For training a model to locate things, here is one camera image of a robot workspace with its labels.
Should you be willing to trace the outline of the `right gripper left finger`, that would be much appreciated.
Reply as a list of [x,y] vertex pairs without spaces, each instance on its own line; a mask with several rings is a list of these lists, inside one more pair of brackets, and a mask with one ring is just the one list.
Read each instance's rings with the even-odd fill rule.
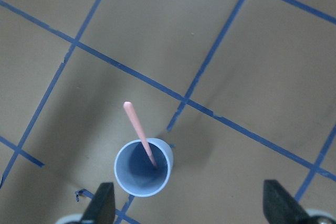
[[114,184],[101,183],[78,223],[110,224],[115,216]]

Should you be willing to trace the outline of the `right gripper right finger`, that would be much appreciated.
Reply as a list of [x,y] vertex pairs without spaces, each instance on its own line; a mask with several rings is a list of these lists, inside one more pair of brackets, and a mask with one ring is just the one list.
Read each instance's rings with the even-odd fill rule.
[[275,179],[264,180],[263,213],[268,223],[307,223],[308,213]]

